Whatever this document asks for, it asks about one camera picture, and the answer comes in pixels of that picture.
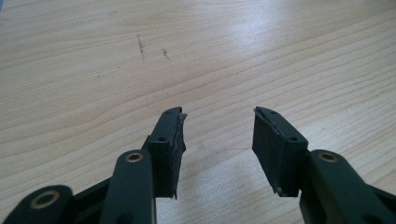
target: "wooden table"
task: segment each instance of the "wooden table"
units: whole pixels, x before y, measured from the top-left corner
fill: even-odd
[[[159,223],[302,222],[251,150],[256,105],[396,194],[395,97],[395,1],[6,0],[0,219],[109,177],[177,105],[188,150]]]

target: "round hole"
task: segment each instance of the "round hole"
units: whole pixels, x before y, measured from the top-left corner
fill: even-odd
[[[324,161],[328,161],[328,162],[337,162],[338,161],[338,159],[334,155],[327,153],[327,152],[321,152],[318,154],[318,156],[321,159],[323,159]]]
[[[45,191],[30,202],[30,207],[33,209],[42,209],[48,207],[55,203],[59,196],[60,194],[56,190]]]
[[[134,152],[126,156],[125,160],[128,162],[137,162],[143,159],[143,155],[138,152]]]
[[[381,218],[376,217],[376,216],[373,216],[373,215],[370,215],[370,214],[363,215],[363,220],[364,220],[366,223],[371,223],[371,224],[382,224]]]

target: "light wooden surface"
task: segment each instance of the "light wooden surface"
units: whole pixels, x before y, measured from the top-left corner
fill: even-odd
[[[302,222],[251,147],[253,108],[396,194],[396,1],[6,0],[0,220],[33,190],[109,177],[158,117],[189,114],[159,223]]]

